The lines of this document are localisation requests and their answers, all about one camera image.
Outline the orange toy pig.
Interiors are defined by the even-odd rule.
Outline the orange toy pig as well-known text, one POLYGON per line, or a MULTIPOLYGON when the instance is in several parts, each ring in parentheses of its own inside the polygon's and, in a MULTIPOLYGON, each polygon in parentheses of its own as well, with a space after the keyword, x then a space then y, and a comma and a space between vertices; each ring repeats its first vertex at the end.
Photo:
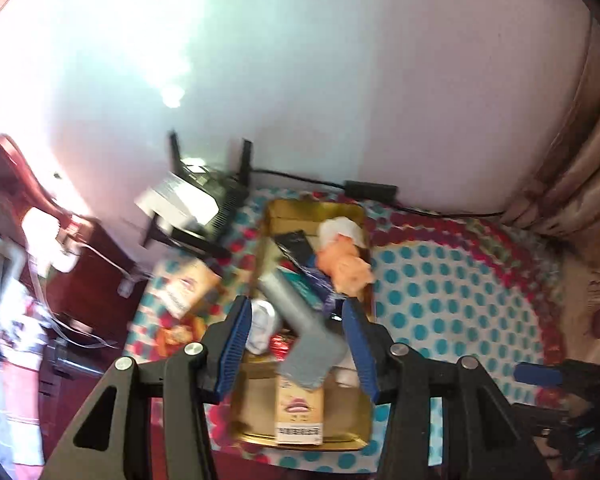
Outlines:
POLYGON ((358 297, 373 281, 370 264, 362 259, 351 237, 339 235, 316 256, 317 269, 327 275, 338 294, 358 297))

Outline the white sock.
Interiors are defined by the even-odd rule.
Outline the white sock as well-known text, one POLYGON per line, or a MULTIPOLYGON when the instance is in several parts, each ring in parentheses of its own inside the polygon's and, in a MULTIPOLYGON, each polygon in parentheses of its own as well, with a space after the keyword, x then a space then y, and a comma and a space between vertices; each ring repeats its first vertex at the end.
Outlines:
POLYGON ((264 299, 251 300, 251 327, 246 349, 255 356, 268 352, 270 341, 282 328, 282 319, 272 304, 264 299))
POLYGON ((358 373, 350 368, 334 367, 332 376, 339 388, 358 388, 360 385, 358 373))
POLYGON ((320 248, 324 249, 329 244, 336 242, 338 237, 350 238, 354 246, 365 248, 365 236, 362 228, 347 217, 336 217, 323 221, 317 229, 320 248))

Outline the grey plastic package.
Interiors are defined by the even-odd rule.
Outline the grey plastic package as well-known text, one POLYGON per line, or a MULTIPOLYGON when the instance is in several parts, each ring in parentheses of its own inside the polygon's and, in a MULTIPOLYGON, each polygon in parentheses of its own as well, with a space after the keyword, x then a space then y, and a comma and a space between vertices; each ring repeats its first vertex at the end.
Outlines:
POLYGON ((325 324, 278 269, 258 278, 258 289, 296 334, 297 340, 278 372, 306 390, 323 385, 329 371, 346 356, 344 339, 325 324))

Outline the red foil candy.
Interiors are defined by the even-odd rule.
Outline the red foil candy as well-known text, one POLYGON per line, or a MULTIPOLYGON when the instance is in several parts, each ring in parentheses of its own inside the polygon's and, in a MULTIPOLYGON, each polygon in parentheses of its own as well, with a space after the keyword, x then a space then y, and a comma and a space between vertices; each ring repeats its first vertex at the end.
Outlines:
POLYGON ((270 343, 268 344, 268 348, 270 349, 272 357, 276 359, 277 362, 283 362, 294 346, 296 340, 297 337, 291 333, 275 334, 270 339, 270 343))

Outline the teal white medicine box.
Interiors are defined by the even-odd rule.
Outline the teal white medicine box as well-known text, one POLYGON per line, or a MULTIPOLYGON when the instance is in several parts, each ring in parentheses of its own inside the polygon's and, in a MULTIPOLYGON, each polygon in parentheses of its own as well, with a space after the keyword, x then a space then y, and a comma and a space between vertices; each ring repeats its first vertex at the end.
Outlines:
POLYGON ((315 310, 324 307, 332 299, 332 293, 327 285, 316 276, 306 275, 290 270, 286 266, 278 268, 285 280, 298 292, 302 299, 315 310))

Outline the yellow medicine box with lips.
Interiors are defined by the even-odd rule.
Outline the yellow medicine box with lips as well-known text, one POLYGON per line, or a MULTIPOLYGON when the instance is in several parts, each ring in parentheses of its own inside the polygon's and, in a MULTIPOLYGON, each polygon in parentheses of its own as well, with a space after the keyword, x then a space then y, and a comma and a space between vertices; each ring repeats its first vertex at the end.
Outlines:
POLYGON ((323 444, 324 390, 306 390, 276 377, 274 437, 277 445, 323 444))

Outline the dark blue sachet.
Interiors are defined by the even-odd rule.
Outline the dark blue sachet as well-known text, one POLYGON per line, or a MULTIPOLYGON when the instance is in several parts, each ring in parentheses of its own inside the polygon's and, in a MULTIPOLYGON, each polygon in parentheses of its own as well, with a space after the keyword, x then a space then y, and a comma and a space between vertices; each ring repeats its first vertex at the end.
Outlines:
POLYGON ((324 307, 317 309, 317 311, 321 311, 326 318, 333 316, 336 313, 340 299, 335 292, 334 286, 332 286, 330 278, 317 269, 316 253, 309 243, 306 233, 303 231, 292 231, 277 234, 273 237, 273 240, 286 259, 286 263, 283 266, 306 275, 316 276, 327 285, 332 293, 332 299, 327 304, 324 304, 324 307))

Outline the orange snack packet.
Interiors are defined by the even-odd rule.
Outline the orange snack packet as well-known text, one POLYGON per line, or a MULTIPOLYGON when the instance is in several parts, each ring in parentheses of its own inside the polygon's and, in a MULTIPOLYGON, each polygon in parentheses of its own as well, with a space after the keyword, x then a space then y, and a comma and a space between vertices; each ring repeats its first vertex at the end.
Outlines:
POLYGON ((160 358, 168 358, 186 344, 201 341, 207 324, 202 318, 191 318, 188 322, 171 328, 159 328, 156 336, 157 352, 160 358))

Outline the gold metal tin tray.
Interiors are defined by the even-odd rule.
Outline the gold metal tin tray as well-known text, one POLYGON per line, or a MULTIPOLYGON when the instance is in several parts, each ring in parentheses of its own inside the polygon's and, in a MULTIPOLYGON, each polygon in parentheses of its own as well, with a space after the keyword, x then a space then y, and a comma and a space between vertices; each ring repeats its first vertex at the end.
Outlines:
POLYGON ((346 217, 364 226, 355 204, 286 200, 266 205, 251 303, 282 320, 286 356, 246 353, 230 396, 227 431, 240 442, 278 450, 354 452, 372 435, 372 404, 350 368, 350 353, 335 313, 324 314, 302 298, 277 237, 301 231, 311 246, 321 223, 346 217))

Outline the yellow medicine box left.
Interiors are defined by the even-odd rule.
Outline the yellow medicine box left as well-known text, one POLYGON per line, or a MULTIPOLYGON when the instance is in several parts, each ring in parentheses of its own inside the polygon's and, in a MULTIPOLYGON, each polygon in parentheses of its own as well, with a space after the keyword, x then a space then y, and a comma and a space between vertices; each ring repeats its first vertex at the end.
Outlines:
POLYGON ((186 262, 166 280, 158 297, 171 316, 182 320, 208 310, 218 299, 221 277, 202 260, 186 262))

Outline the polka dot tablecloth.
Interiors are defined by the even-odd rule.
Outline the polka dot tablecloth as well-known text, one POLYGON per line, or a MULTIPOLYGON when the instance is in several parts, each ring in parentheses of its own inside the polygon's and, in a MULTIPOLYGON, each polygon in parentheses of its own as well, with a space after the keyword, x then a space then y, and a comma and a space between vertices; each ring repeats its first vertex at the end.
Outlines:
MULTIPOLYGON (((236 294, 247 291, 254 270, 258 231, 272 200, 348 202, 333 192, 288 188, 257 188, 236 217, 228 236, 233 259, 221 263, 226 299, 219 299, 202 318, 222 320, 236 294)), ((402 214, 365 202, 365 229, 372 240, 372 312, 394 340, 410 344, 423 356, 455 362, 473 354, 488 370, 509 402, 538 404, 542 389, 514 382, 520 361, 556 363, 562 359, 557 335, 557 304, 552 288, 557 263, 548 272, 536 266, 531 235, 501 228, 486 220, 444 220, 402 214)), ((138 362, 160 359, 158 330, 175 320, 159 292, 185 257, 174 256, 155 266, 137 308, 124 353, 138 362)), ((388 406, 373 410, 370 442, 359 451, 286 451, 239 442, 228 433, 228 405, 207 406, 210 437, 216 458, 237 458, 246 472, 247 460, 296 470, 345 474, 376 472, 389 416, 388 406)))

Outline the black power adapter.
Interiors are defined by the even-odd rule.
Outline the black power adapter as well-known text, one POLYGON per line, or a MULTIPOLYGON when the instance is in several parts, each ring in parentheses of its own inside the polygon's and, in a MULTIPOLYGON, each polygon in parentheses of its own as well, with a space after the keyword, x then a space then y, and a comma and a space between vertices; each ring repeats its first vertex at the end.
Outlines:
POLYGON ((343 192, 352 200, 374 200, 391 205, 396 201, 398 188, 390 184, 347 180, 343 183, 343 192))

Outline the dark red wooden cabinet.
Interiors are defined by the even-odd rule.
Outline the dark red wooden cabinet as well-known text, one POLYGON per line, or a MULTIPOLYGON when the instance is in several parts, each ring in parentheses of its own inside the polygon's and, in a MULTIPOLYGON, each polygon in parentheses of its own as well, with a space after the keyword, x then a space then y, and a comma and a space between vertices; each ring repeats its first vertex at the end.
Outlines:
POLYGON ((122 349, 150 274, 94 218, 72 217, 57 240, 43 287, 50 329, 79 348, 122 349))

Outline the black wifi router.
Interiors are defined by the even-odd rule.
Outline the black wifi router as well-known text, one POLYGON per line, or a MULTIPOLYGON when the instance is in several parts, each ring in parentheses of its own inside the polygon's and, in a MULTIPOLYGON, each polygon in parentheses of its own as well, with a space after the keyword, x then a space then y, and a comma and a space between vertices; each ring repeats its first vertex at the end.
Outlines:
POLYGON ((178 134, 168 134, 170 174, 135 200, 149 219, 140 246, 153 242, 216 260, 230 258, 223 238, 249 196, 252 143, 242 142, 236 174, 186 165, 178 134))

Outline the beige curtain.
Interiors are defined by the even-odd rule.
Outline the beige curtain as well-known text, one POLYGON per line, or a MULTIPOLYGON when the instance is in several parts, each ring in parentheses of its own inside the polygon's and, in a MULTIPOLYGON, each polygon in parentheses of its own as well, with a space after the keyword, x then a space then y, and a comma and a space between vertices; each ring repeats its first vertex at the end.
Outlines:
POLYGON ((549 356, 600 364, 600 23, 555 139, 504 222, 540 243, 540 320, 549 356))

